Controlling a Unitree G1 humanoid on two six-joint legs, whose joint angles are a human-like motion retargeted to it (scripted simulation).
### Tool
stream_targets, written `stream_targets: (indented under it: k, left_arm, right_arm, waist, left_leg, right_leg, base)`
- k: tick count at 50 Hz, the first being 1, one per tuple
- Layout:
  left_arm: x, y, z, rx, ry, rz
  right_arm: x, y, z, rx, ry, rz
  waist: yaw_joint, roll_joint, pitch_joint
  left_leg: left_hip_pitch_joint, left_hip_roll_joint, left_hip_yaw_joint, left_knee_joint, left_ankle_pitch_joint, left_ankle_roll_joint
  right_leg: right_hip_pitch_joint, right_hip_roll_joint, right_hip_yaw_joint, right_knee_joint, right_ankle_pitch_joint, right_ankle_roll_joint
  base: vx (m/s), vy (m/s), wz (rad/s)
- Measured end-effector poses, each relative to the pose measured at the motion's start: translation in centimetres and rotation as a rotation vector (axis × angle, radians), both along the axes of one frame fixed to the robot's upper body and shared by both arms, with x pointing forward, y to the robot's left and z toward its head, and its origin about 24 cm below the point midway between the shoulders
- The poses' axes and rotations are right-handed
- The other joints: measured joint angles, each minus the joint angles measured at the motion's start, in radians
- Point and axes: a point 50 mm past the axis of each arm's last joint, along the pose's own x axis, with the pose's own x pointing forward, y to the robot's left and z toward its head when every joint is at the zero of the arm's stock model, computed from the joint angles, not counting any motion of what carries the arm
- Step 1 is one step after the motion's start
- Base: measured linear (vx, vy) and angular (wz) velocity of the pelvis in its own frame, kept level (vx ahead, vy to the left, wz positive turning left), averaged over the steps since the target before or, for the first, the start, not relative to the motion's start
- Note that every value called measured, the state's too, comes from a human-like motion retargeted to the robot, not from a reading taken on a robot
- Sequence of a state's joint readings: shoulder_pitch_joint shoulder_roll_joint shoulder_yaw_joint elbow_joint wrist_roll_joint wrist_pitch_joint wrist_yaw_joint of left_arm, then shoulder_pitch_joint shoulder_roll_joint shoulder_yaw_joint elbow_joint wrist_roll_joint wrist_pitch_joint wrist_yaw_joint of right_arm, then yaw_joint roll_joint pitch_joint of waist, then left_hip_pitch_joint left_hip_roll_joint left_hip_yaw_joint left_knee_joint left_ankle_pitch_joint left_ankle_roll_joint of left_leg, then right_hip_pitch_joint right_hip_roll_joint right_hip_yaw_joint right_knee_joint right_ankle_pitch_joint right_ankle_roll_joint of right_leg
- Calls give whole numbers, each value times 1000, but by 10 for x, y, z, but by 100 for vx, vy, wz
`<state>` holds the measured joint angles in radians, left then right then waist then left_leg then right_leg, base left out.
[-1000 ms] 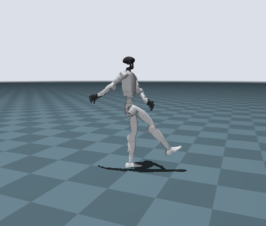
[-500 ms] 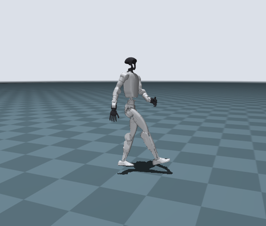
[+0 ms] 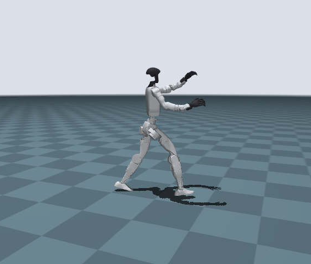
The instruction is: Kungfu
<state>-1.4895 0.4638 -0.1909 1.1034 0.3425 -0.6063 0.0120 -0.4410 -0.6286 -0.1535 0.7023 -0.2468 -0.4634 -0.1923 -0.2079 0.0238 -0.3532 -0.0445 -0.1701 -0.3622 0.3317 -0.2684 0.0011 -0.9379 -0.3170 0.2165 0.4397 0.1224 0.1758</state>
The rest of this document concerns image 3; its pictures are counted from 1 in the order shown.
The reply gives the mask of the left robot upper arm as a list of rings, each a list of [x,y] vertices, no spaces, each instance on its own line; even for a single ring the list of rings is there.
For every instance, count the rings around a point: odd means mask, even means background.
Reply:
[[[171,87],[169,85],[165,86],[165,88],[158,87],[161,90],[161,93],[170,93],[172,91]]]

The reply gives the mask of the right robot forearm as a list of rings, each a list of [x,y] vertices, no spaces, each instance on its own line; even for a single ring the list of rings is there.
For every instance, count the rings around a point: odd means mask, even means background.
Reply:
[[[176,104],[173,104],[173,103],[170,103],[170,102],[166,102],[164,104],[164,106],[168,109],[171,109],[172,111],[180,111],[180,112],[184,112],[186,111],[187,108],[190,107],[189,104],[185,104],[185,105],[176,105]]]

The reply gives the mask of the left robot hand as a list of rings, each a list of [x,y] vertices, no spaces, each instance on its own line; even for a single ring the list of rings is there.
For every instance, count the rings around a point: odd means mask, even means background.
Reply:
[[[191,71],[191,72],[189,72],[189,73],[187,73],[186,75],[185,75],[185,77],[183,77],[181,80],[180,80],[180,82],[182,83],[183,81],[186,81],[187,82],[187,79],[189,79],[191,76],[193,76],[193,75],[197,75],[197,73],[195,72],[195,71]]]

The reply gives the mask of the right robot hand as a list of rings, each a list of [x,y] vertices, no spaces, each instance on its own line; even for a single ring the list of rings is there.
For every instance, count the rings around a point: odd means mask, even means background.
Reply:
[[[204,104],[202,104],[204,103]],[[186,110],[190,110],[192,109],[192,107],[198,107],[198,106],[205,106],[205,101],[202,98],[195,98],[191,103],[188,103],[190,105],[189,108],[187,108]]]

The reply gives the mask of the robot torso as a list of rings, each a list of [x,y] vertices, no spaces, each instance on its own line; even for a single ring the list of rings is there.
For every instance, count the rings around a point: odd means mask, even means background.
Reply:
[[[147,115],[151,116],[147,119],[147,121],[144,122],[142,131],[146,134],[149,135],[148,130],[150,128],[155,129],[157,126],[155,125],[156,123],[156,118],[154,116],[159,116],[160,115],[160,103],[158,100],[153,97],[151,89],[153,88],[158,88],[155,85],[151,87],[146,87],[146,110],[147,110]]]

